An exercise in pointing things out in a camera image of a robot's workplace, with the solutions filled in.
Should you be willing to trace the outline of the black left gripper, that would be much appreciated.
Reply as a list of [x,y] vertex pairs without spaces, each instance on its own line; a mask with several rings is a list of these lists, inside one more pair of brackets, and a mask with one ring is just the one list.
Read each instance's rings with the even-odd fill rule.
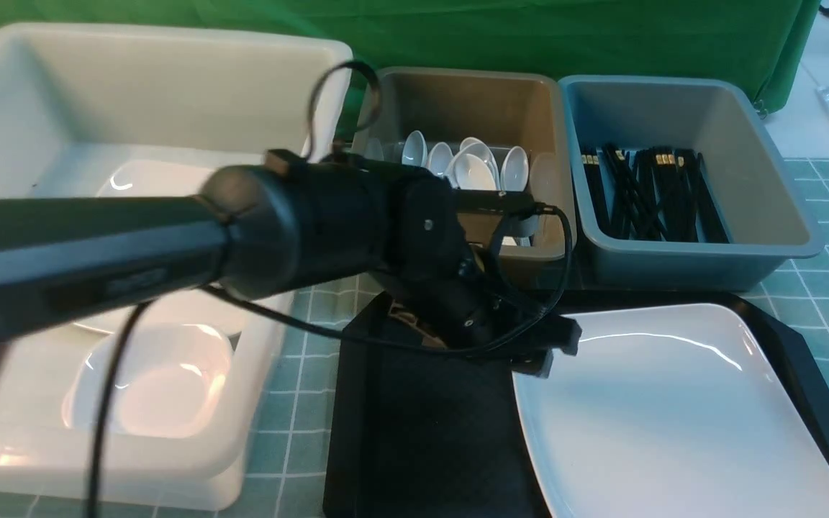
[[417,350],[511,353],[513,373],[538,379],[549,377],[551,350],[578,354],[579,322],[514,288],[490,250],[474,249],[473,259],[447,278],[372,276],[392,298],[389,315],[421,335]]

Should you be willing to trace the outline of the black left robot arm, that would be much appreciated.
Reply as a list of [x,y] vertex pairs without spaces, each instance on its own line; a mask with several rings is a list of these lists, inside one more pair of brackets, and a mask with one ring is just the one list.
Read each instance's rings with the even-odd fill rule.
[[462,191],[425,168],[354,154],[310,163],[273,150],[215,171],[193,196],[0,199],[0,364],[20,337],[202,288],[241,307],[373,276],[441,343],[417,352],[509,358],[546,377],[578,352],[578,322],[509,285],[511,219],[566,214],[529,194]]

